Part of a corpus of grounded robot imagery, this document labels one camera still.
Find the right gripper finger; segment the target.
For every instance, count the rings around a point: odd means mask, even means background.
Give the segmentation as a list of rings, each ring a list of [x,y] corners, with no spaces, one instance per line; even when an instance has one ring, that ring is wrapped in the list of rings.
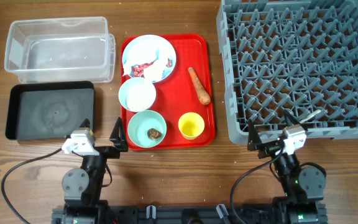
[[[285,110],[284,114],[284,121],[286,123],[286,127],[284,130],[286,131],[304,131],[304,127],[302,124],[288,111]]]
[[[259,151],[262,149],[263,143],[260,139],[259,133],[254,126],[254,123],[251,119],[248,120],[248,143],[247,150],[248,151]]]

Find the mint green bowl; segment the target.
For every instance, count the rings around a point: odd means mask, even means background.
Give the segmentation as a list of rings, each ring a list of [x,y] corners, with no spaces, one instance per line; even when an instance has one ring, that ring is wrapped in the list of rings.
[[[147,136],[147,131],[154,128],[162,133],[156,141]],[[127,126],[129,139],[138,147],[151,148],[160,144],[167,133],[167,124],[164,118],[156,111],[145,110],[136,113]]]

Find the brown shiitake mushroom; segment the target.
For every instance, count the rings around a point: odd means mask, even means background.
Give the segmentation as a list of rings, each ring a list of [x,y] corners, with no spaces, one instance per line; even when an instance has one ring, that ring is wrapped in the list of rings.
[[[162,133],[154,128],[151,128],[147,131],[147,136],[151,140],[158,140],[162,137]]]

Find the pile of white rice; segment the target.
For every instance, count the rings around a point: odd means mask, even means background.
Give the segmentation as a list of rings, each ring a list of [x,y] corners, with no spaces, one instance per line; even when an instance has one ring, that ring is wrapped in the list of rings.
[[[155,97],[153,90],[130,91],[125,99],[125,107],[135,113],[141,112],[153,105]]]

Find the light blue bowl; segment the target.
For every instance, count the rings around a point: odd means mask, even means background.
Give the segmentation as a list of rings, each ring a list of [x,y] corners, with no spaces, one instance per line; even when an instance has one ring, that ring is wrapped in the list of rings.
[[[119,89],[121,106],[131,112],[141,112],[149,109],[157,96],[154,84],[144,78],[130,78]]]

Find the yellow plastic cup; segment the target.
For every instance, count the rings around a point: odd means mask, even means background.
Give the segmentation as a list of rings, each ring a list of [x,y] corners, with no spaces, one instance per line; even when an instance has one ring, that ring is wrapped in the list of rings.
[[[196,139],[204,131],[204,127],[204,119],[198,113],[185,113],[178,120],[179,131],[187,140]]]

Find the orange carrot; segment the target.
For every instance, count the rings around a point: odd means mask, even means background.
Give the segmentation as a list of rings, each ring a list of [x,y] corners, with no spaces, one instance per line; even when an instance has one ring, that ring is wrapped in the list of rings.
[[[205,90],[204,86],[202,85],[201,81],[199,80],[195,70],[192,67],[188,68],[188,73],[191,77],[191,81],[193,86],[196,90],[196,94],[198,97],[199,102],[202,105],[208,105],[211,102],[211,97],[208,92]]]

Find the red snack wrapper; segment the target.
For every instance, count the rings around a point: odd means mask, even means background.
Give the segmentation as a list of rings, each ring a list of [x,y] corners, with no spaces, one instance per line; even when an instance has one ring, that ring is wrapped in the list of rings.
[[[161,80],[166,68],[173,67],[173,62],[169,58],[166,63],[164,60],[155,60],[149,63],[134,65],[132,74],[134,77],[150,78],[153,81]]]

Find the light blue plate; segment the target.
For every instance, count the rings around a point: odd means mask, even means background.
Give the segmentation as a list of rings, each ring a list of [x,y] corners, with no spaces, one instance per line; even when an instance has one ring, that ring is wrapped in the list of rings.
[[[173,48],[173,45],[165,38],[159,36],[159,35],[142,35],[139,37],[136,37],[135,39],[131,40],[124,48],[124,51],[122,53],[122,58],[121,58],[121,62],[122,62],[122,69],[123,69],[123,64],[124,62],[127,60],[127,54],[130,50],[137,50],[137,49],[142,49],[142,48],[147,48],[147,49],[159,49],[160,53],[165,54],[167,57],[169,57],[172,62],[173,62],[173,67],[168,68],[164,71],[163,73],[163,78],[160,80],[162,81],[163,79],[167,78],[174,70],[176,62],[177,62],[177,54],[175,52],[175,49]]]

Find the white tissue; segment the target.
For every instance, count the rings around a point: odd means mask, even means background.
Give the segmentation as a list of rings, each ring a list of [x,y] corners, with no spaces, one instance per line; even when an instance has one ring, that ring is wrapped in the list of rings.
[[[160,53],[159,49],[142,48],[142,49],[137,49],[137,50],[136,49],[130,50],[127,54],[127,60],[123,64],[124,76],[127,75],[127,76],[134,77],[132,74],[132,67],[134,65],[149,63],[149,62],[153,62],[155,60],[164,60],[165,61],[164,63],[166,63],[168,58],[169,57],[167,57],[165,54]],[[151,82],[160,81],[160,80],[153,81],[150,78],[145,78],[145,79],[147,79]]]

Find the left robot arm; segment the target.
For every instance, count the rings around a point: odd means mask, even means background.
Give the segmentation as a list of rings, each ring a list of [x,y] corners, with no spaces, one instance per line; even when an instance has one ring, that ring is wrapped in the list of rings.
[[[62,146],[64,153],[80,156],[82,164],[69,170],[62,179],[64,208],[54,210],[52,223],[117,223],[118,218],[110,209],[108,202],[100,199],[104,175],[109,172],[108,159],[120,158],[121,152],[128,151],[128,143],[121,118],[118,118],[109,140],[112,146],[96,146],[96,137],[85,119],[74,130]]]

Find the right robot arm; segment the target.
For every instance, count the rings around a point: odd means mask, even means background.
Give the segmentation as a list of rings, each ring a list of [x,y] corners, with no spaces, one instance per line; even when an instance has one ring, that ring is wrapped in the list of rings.
[[[289,112],[284,112],[284,118],[287,127],[270,142],[262,142],[249,120],[247,149],[257,151],[260,159],[271,158],[269,168],[285,195],[275,197],[270,205],[249,205],[244,215],[251,223],[327,223],[326,206],[320,202],[324,198],[327,173],[313,162],[299,162],[295,151],[304,146],[307,128]]]

